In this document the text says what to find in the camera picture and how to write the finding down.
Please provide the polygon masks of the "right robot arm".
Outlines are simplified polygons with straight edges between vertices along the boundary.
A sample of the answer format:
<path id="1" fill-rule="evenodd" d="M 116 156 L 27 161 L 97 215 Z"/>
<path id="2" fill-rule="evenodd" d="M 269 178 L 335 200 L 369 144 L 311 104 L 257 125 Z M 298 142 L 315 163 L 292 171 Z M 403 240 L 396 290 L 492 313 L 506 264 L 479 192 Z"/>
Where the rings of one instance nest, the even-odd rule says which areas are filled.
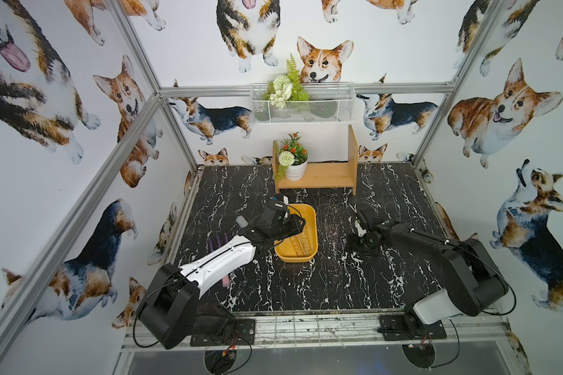
<path id="1" fill-rule="evenodd" d="M 356 212 L 355 227 L 359 232 L 347 240 L 351 252 L 380 256 L 384 247 L 416 251 L 439 266 L 443 288 L 404 310 L 403 325 L 412 335 L 443 319 L 476 317 L 513 292 L 484 245 L 474 238 L 462 242 L 435 236 L 397 220 L 383 220 L 370 209 Z"/>

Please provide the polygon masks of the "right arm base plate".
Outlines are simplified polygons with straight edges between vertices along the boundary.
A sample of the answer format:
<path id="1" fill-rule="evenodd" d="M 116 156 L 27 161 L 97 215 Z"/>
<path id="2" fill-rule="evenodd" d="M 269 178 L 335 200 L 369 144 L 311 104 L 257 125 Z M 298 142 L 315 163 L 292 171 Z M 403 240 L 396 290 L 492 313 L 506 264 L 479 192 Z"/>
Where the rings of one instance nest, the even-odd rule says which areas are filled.
<path id="1" fill-rule="evenodd" d="M 378 333 L 382 334 L 387 342 L 447 338 L 441 322 L 425 325 L 412 315 L 380 315 L 378 321 Z"/>

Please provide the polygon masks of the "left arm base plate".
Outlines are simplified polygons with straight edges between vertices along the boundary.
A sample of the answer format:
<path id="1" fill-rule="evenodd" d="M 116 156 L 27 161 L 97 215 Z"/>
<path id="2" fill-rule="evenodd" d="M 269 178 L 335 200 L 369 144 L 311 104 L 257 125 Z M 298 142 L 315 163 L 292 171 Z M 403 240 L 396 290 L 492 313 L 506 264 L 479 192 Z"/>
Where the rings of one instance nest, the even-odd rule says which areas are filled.
<path id="1" fill-rule="evenodd" d="M 192 347 L 214 347 L 230 345 L 253 345 L 256 334 L 256 320 L 239 319 L 226 323 L 214 333 L 194 334 L 191 337 Z"/>

